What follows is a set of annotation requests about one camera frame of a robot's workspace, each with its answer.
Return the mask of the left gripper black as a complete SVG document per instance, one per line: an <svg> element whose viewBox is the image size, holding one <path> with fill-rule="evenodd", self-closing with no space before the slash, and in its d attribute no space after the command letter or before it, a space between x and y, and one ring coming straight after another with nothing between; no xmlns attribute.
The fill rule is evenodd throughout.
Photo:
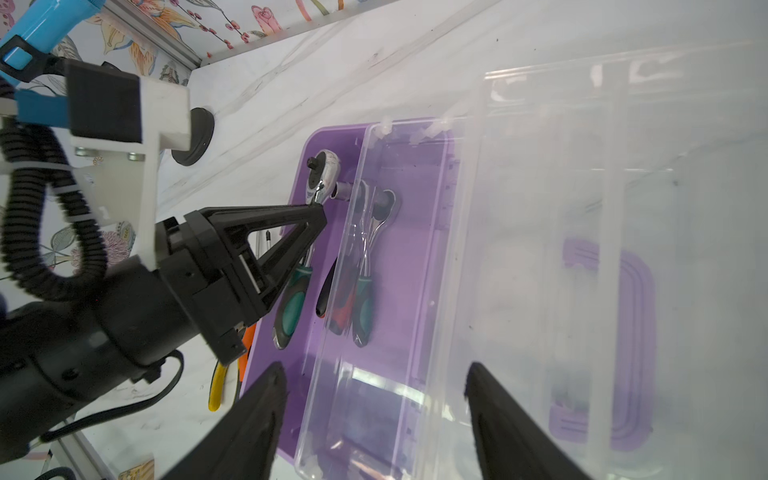
<svg viewBox="0 0 768 480"><path fill-rule="evenodd" d="M238 328L268 313L326 224L320 205L207 208L156 224L160 277L219 362L246 353ZM278 227L288 231L266 253L251 248L251 235Z"/></svg>

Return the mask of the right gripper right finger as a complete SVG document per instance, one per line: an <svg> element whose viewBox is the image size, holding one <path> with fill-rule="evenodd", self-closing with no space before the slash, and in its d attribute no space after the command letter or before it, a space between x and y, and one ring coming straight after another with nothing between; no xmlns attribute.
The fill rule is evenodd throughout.
<svg viewBox="0 0 768 480"><path fill-rule="evenodd" d="M464 396L469 404L483 478L589 477L539 428L482 363L470 365Z"/></svg>

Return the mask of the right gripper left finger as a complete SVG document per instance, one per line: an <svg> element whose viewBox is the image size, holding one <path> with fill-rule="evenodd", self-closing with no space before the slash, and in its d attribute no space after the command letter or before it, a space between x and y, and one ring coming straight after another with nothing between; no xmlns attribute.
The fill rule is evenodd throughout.
<svg viewBox="0 0 768 480"><path fill-rule="evenodd" d="M256 379L167 479L268 479L287 405L287 377L279 362Z"/></svg>

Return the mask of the purple plastic tool box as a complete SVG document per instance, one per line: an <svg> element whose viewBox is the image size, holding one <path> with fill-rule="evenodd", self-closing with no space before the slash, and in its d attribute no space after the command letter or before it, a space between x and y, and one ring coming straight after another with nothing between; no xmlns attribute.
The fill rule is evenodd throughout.
<svg viewBox="0 0 768 480"><path fill-rule="evenodd" d="M454 110L325 127L342 161L285 365L304 479L480 479L482 363L595 479L767 475L767 44L490 72ZM374 323L352 312L374 197Z"/></svg>

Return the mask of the yellow handled pliers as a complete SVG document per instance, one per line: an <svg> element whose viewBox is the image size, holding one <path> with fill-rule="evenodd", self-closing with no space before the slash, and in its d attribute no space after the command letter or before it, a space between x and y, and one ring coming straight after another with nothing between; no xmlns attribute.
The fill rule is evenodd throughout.
<svg viewBox="0 0 768 480"><path fill-rule="evenodd" d="M216 363L209 385L207 401L207 408L210 412L216 412L221 407L228 370L228 365L220 362Z"/></svg>

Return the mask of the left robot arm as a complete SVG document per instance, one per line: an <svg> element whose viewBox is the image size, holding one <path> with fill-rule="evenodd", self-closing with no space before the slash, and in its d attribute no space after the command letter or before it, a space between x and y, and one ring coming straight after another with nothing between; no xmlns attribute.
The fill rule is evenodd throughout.
<svg viewBox="0 0 768 480"><path fill-rule="evenodd" d="M275 305L327 219L320 205L211 207L155 227L157 266L113 267L89 296L33 302L1 330L1 458L60 438L63 421L126 380L154 381L201 336L217 360Z"/></svg>

